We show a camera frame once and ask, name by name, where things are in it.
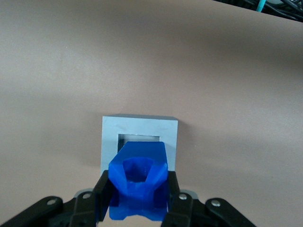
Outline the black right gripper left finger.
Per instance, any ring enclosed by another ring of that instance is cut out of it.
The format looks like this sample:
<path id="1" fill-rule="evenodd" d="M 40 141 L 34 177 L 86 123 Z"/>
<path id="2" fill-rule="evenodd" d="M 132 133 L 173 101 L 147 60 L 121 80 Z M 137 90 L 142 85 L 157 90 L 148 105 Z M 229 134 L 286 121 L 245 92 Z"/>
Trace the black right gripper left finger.
<path id="1" fill-rule="evenodd" d="M 56 196 L 44 197 L 2 227 L 96 227 L 105 218 L 114 186 L 104 171 L 92 190 L 85 190 L 68 202 Z"/>

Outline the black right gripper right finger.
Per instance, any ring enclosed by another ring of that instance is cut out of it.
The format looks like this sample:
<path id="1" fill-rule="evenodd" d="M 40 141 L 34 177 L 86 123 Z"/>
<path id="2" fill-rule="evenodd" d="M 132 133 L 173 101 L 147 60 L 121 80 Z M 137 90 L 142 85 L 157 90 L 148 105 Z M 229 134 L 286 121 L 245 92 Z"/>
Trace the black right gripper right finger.
<path id="1" fill-rule="evenodd" d="M 178 185 L 177 175 L 169 171 L 168 211 L 162 227 L 254 227 L 248 218 L 228 201 L 210 198 L 205 203 L 186 192 Z"/>

